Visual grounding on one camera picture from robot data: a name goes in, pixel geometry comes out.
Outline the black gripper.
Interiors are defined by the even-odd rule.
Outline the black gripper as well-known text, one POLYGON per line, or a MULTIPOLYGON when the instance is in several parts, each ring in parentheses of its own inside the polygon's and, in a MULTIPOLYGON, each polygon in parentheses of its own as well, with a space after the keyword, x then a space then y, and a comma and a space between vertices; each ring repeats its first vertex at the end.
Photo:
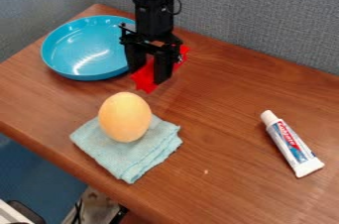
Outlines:
POLYGON ((124 46, 128 70, 145 65, 145 55, 153 55, 153 82, 160 84, 172 75, 172 62, 181 59, 181 40, 173 31, 173 0, 132 0, 134 25, 121 23, 120 43, 124 46))

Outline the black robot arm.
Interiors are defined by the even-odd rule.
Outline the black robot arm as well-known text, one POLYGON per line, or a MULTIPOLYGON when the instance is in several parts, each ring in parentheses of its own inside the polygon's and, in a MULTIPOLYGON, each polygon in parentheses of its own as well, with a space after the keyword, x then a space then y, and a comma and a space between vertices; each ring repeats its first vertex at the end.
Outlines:
POLYGON ((183 41, 172 34, 173 17, 181 12, 174 10, 180 0, 132 0, 134 5, 134 29, 125 23, 118 25, 128 70, 136 72, 145 66, 145 55, 153 55, 154 84, 172 76, 173 64, 181 61, 183 41))

